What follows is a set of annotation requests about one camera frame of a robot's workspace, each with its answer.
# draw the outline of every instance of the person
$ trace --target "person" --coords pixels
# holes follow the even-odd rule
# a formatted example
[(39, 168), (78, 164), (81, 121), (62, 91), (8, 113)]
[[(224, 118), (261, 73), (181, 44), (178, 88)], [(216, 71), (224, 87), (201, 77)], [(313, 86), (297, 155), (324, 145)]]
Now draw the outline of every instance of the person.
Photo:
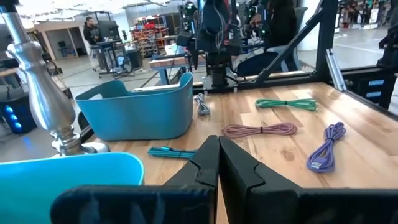
[[(97, 43), (103, 41), (100, 30), (94, 24), (94, 20), (90, 16), (86, 17), (85, 28), (83, 29), (83, 35), (85, 37), (85, 40), (87, 40), (87, 42), (91, 46), (96, 45)], [(107, 67), (106, 55), (104, 56), (104, 54), (100, 54), (97, 47), (92, 47), (91, 53), (93, 59), (94, 58), (98, 59), (98, 64), (101, 72), (104, 72)]]
[[(271, 0), (267, 8), (271, 14), (267, 47), (287, 45), (295, 37), (297, 29), (293, 1)], [(258, 26), (261, 24), (261, 19), (261, 15), (256, 14), (250, 23)]]
[(95, 45), (98, 42), (102, 42), (100, 30), (96, 25), (94, 25), (94, 20), (90, 16), (86, 17), (83, 35), (85, 36), (85, 40), (87, 40), (90, 45)]
[[(288, 45), (295, 37), (297, 30), (297, 18), (294, 11), (293, 0), (270, 0), (268, 8), (269, 35), (266, 37), (265, 49), (262, 54), (257, 54), (241, 62), (236, 70), (242, 76), (258, 75), (265, 69), (277, 56), (275, 52), (267, 52), (270, 47)], [(250, 21), (252, 25), (259, 26), (262, 17), (256, 14)], [(295, 68), (293, 54), (286, 56), (285, 63), (290, 71)]]

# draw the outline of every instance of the gray cable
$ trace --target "gray cable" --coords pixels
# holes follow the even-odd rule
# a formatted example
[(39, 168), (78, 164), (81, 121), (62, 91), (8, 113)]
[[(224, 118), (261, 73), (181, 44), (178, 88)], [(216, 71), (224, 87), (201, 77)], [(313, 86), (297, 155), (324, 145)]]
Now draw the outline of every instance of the gray cable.
[(200, 116), (206, 116), (210, 114), (210, 108), (205, 103), (205, 95), (199, 93), (193, 97), (194, 102), (198, 105), (198, 114)]

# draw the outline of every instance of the chrome post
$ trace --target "chrome post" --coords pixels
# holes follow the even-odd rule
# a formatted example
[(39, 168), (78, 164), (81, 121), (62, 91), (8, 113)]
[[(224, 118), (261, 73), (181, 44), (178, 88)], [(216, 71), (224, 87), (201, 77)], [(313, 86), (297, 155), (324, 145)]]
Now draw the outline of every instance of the chrome post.
[(14, 43), (8, 46), (8, 51), (26, 75), (30, 110), (37, 126), (55, 137), (52, 146), (57, 148), (61, 156), (109, 152), (109, 147), (103, 143), (81, 144), (80, 135), (73, 132), (75, 110), (48, 75), (40, 44), (29, 40), (16, 10), (18, 4), (18, 0), (0, 1), (0, 13), (14, 39)]

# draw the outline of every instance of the blue plastic basket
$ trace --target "blue plastic basket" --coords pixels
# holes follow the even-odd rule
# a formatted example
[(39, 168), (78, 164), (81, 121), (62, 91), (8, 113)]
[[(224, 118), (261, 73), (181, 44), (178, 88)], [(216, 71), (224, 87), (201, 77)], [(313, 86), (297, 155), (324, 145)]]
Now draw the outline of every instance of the blue plastic basket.
[(171, 139), (183, 135), (192, 121), (192, 80), (185, 73), (178, 88), (134, 92), (115, 80), (78, 95), (76, 102), (104, 141)]
[(109, 152), (0, 164), (0, 223), (48, 224), (53, 201), (80, 185), (141, 185), (134, 155)]

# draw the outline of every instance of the blue cable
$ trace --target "blue cable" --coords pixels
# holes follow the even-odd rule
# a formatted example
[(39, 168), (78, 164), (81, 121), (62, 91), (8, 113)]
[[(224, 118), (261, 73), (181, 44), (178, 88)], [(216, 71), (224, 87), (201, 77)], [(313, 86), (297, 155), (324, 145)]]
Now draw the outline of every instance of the blue cable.
[(196, 152), (197, 150), (177, 150), (167, 146), (152, 147), (148, 150), (148, 154), (152, 156), (182, 159), (191, 159)]
[(308, 169), (317, 173), (334, 171), (335, 156), (333, 155), (333, 145), (337, 140), (341, 139), (345, 133), (346, 129), (342, 122), (329, 125), (324, 132), (325, 143), (308, 158)]

